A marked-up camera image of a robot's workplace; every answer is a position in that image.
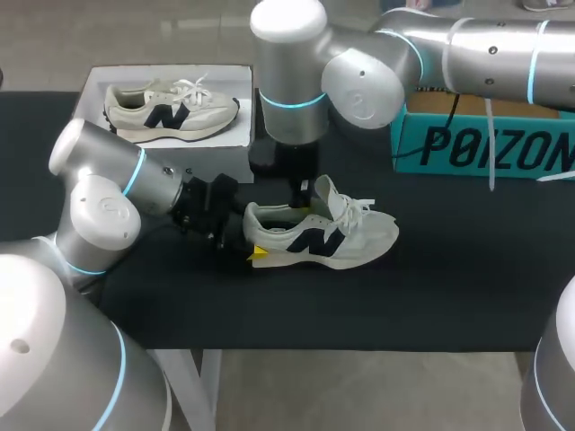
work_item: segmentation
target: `gray floor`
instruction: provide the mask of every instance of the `gray floor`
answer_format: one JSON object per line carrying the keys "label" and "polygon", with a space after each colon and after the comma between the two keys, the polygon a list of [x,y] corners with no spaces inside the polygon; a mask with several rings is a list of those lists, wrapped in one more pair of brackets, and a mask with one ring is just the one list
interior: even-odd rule
{"label": "gray floor", "polygon": [[[366,29],[377,0],[326,0],[331,18]],[[78,91],[93,65],[251,63],[255,0],[0,2],[5,90]],[[465,0],[449,16],[571,19],[512,0]],[[512,354],[230,351],[220,431],[519,431]]]}

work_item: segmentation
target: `teal box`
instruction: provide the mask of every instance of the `teal box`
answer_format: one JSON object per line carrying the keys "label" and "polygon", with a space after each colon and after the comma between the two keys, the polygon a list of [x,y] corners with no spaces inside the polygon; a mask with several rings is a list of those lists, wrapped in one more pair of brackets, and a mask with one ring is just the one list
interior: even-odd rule
{"label": "teal box", "polygon": [[[536,179],[573,170],[575,114],[554,113],[556,119],[495,117],[496,176]],[[391,125],[397,172],[489,175],[487,117],[455,115],[446,131],[448,117],[403,108]]]}

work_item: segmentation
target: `white shoe box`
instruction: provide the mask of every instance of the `white shoe box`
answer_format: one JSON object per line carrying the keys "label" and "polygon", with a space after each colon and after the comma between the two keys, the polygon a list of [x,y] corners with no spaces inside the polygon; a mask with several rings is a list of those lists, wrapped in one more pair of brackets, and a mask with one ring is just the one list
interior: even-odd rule
{"label": "white shoe box", "polygon": [[150,156],[178,165],[185,180],[192,175],[212,181],[224,173],[239,182],[253,182],[248,150],[255,131],[253,73],[250,66],[231,65],[146,65],[93,67],[76,104],[74,118],[87,119],[110,130],[103,115],[104,97],[109,85],[138,88],[154,79],[175,82],[202,80],[211,92],[224,92],[240,102],[240,110],[231,127],[208,139],[183,142],[166,138],[140,144]]}

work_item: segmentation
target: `yellow tag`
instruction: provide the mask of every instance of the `yellow tag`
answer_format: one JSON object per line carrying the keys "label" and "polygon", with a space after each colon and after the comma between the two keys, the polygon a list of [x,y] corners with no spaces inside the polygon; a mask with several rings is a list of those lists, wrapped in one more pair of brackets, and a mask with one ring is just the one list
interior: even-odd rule
{"label": "yellow tag", "polygon": [[268,255],[268,252],[265,251],[262,247],[258,247],[257,245],[253,246],[253,255],[248,258],[248,260],[256,260],[256,259],[263,259]]}

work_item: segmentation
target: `n logo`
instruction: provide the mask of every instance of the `n logo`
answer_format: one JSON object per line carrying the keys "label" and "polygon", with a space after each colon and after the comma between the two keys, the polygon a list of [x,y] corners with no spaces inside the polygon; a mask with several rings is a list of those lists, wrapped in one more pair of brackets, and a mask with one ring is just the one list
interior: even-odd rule
{"label": "n logo", "polygon": [[345,236],[339,229],[336,229],[328,238],[327,242],[323,241],[323,229],[306,229],[299,235],[295,241],[287,247],[287,251],[299,253],[309,248],[310,254],[330,258],[340,247]]}
{"label": "n logo", "polygon": [[154,110],[152,110],[150,116],[147,118],[146,123],[144,123],[144,126],[147,128],[155,128],[160,121],[162,121],[164,128],[180,129],[181,125],[188,117],[188,114],[190,114],[190,110],[188,110],[183,103],[180,105],[175,117],[170,105],[156,105],[154,106]]}

